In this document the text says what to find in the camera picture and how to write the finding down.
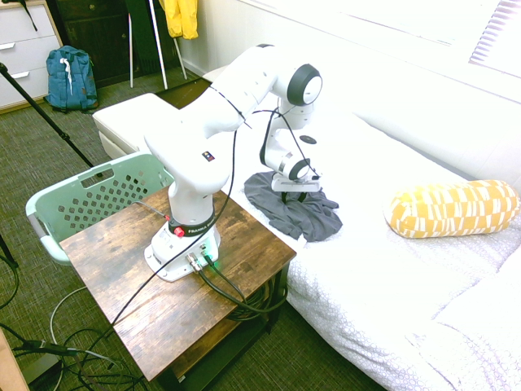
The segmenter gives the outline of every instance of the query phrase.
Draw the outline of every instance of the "white pole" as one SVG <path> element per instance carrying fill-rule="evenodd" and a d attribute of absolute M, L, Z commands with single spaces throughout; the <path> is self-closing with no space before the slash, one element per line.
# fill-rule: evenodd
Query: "white pole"
<path fill-rule="evenodd" d="M 185 77 L 185 80 L 188 80 L 186 77 L 185 64 L 182 63 L 181 51 L 179 50 L 179 46 L 177 45 L 177 39 L 173 39 L 173 43 L 176 46 L 177 57 L 179 57 L 179 62 L 181 63 L 182 75 Z"/>
<path fill-rule="evenodd" d="M 134 53 L 132 49 L 132 17 L 129 14 L 130 88 L 134 87 Z"/>
<path fill-rule="evenodd" d="M 161 73 L 163 73 L 163 84 L 164 84 L 164 88 L 167 90 L 169 88 L 169 86 L 166 83 L 166 74 L 164 73 L 163 52 L 161 51 L 160 35 L 157 31 L 157 21 L 155 20 L 154 2 L 153 2 L 153 0 L 148 0 L 148 2 L 150 3 L 150 13 L 152 14 L 152 24 L 154 25 L 154 34 L 155 34 L 155 43 L 157 44 L 157 52 L 160 55 Z"/>

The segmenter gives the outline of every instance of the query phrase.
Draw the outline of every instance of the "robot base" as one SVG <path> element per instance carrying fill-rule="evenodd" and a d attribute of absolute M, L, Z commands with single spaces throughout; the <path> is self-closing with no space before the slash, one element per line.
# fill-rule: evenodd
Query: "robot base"
<path fill-rule="evenodd" d="M 145 248 L 145 261 L 147 261 L 147 264 L 154 272 L 157 272 L 166 262 L 190 246 L 157 274 L 161 279 L 172 283 L 194 271 L 186 259 L 189 253 L 193 253 L 197 257 L 202 267 L 208 264 L 204 259 L 203 252 L 214 261 L 219 258 L 221 236 L 215 226 L 210 228 L 210 230 L 196 242 L 194 242 L 195 238 L 196 237 L 185 236 L 182 238 L 177 237 L 169 231 L 168 223 L 166 223 L 154 235 L 151 245 Z"/>

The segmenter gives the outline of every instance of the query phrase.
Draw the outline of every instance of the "blue backpack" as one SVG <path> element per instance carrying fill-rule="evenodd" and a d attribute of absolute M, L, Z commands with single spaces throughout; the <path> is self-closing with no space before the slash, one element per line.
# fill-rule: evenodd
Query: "blue backpack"
<path fill-rule="evenodd" d="M 49 94 L 46 101 L 55 109 L 89 110 L 98 106 L 98 95 L 90 57 L 72 46 L 49 53 Z"/>

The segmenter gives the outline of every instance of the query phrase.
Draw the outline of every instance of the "window blinds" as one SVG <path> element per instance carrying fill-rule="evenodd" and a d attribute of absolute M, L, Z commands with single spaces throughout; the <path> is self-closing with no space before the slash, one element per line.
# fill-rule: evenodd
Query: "window blinds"
<path fill-rule="evenodd" d="M 470 62 L 521 77 L 521 0 L 501 0 Z"/>

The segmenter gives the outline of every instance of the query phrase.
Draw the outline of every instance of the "emergency stop button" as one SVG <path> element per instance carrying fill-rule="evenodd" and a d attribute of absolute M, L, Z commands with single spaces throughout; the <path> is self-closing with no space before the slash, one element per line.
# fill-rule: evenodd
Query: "emergency stop button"
<path fill-rule="evenodd" d="M 175 230 L 173 230 L 173 234 L 182 238 L 185 235 L 185 231 L 181 227 L 177 227 Z"/>

